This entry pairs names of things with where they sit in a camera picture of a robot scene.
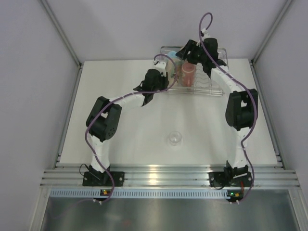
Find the pink ghost pattern mug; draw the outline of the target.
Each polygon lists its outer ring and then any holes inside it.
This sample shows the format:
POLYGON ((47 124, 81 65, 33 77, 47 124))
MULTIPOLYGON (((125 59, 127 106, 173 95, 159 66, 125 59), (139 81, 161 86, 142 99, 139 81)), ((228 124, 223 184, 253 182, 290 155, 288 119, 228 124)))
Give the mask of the pink ghost pattern mug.
POLYGON ((181 66, 181 81, 185 87, 191 87, 195 81, 196 65, 184 62, 181 66))

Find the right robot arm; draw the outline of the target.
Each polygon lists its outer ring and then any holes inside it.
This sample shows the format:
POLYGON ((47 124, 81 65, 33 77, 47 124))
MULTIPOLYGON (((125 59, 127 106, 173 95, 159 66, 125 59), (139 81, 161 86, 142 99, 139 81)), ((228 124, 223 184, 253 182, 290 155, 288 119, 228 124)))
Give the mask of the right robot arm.
POLYGON ((237 185, 249 176, 247 159, 247 140, 251 135, 258 116, 258 92, 248 89, 230 73, 227 64, 218 57, 218 41, 205 38, 202 42, 189 40, 176 54, 190 64, 200 64, 203 72, 215 81, 227 94, 225 119, 233 129, 231 151, 221 178, 216 182, 237 185))

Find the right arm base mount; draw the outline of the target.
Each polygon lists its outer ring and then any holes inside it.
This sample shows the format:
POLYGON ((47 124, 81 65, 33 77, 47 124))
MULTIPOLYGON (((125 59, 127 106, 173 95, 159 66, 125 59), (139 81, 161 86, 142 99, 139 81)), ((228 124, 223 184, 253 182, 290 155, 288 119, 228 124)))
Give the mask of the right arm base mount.
POLYGON ((236 186, 236 183, 225 172, 210 172, 209 183, 212 188, 222 190, 225 187, 236 186))

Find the beige coral pattern mug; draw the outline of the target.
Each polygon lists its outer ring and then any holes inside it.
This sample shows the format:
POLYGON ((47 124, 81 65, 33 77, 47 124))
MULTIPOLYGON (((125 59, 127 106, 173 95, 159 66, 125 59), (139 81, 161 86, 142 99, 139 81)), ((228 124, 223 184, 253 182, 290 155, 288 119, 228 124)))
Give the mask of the beige coral pattern mug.
POLYGON ((168 74, 168 79, 170 82, 174 81, 175 75, 179 75, 180 71, 181 71, 181 59, 179 58, 171 58, 172 61, 170 59, 168 59, 167 61, 167 65, 166 65, 166 72, 168 74))

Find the light blue mug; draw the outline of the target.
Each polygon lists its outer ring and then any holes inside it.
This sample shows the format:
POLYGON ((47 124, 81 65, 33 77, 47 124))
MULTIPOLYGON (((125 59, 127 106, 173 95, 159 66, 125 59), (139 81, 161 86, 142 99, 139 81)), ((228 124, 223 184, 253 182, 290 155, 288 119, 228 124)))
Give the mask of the light blue mug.
POLYGON ((177 53, 176 51, 169 51, 167 55, 173 59, 173 58, 177 58, 176 53, 177 53))

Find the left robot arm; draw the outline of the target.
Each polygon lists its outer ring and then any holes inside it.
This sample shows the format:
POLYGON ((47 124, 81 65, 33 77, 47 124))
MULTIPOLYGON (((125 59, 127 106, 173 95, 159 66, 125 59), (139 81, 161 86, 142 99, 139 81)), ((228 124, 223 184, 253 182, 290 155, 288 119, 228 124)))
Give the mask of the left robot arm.
POLYGON ((95 170, 93 180, 101 186, 109 182, 106 171, 110 167, 109 140, 115 135, 122 113, 148 104, 155 92, 164 92, 169 85, 166 71, 149 69, 144 80, 132 93, 123 97, 108 99, 97 98, 86 120, 86 142, 94 151, 91 169, 95 170))

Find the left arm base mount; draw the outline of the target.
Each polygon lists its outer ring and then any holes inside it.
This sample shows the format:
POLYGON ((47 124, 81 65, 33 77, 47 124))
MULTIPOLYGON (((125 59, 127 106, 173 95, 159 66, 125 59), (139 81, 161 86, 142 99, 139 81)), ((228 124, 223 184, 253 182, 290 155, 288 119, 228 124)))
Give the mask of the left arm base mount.
MULTIPOLYGON (((125 172, 123 171, 111 171, 110 172, 115 187, 121 187, 124 184, 125 172)), ((99 172, 93 168, 90 168, 84 173, 82 186, 85 187, 99 187, 106 186, 111 187, 113 185, 111 177, 106 172, 99 172)))

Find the clear plastic cup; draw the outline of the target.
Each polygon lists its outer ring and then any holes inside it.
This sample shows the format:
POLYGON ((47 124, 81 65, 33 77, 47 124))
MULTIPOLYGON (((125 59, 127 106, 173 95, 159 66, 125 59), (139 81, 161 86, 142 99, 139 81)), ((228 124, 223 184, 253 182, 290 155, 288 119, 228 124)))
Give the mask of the clear plastic cup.
POLYGON ((178 146, 182 142, 182 134, 179 131, 172 131, 168 135, 168 143, 172 146, 178 146))

